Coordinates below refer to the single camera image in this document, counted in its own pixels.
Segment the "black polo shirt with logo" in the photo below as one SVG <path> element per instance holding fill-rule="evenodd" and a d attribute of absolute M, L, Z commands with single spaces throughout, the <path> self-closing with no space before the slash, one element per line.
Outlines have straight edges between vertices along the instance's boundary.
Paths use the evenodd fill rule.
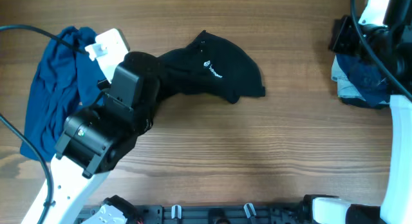
<path fill-rule="evenodd" d="M 235 104 L 241 97 L 266 95 L 260 68 L 239 46 L 222 37 L 202 31 L 186 47 L 159 57 L 160 90 L 154 116 L 160 103 L 179 93 L 210 94 Z M 153 126 L 149 120 L 131 121 L 133 135 L 145 134 Z"/>

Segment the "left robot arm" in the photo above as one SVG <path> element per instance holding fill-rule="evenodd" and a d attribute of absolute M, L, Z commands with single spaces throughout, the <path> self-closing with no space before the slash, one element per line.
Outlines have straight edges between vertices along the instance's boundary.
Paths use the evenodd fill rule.
<path fill-rule="evenodd" d="M 126 54 L 92 103 L 69 116 L 50 169 L 23 223 L 73 223 L 87 199 L 153 126 L 164 67 L 139 51 Z"/>

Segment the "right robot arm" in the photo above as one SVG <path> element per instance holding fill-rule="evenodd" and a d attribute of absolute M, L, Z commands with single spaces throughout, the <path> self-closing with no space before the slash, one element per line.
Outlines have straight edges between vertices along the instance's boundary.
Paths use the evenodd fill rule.
<path fill-rule="evenodd" d="M 337 21 L 329 49 L 333 73 L 342 73 L 344 101 L 388 107 L 392 139 L 386 193 L 380 205 L 338 196 L 307 195 L 298 211 L 308 223 L 411 223 L 411 0 L 366 0 L 358 15 Z"/>

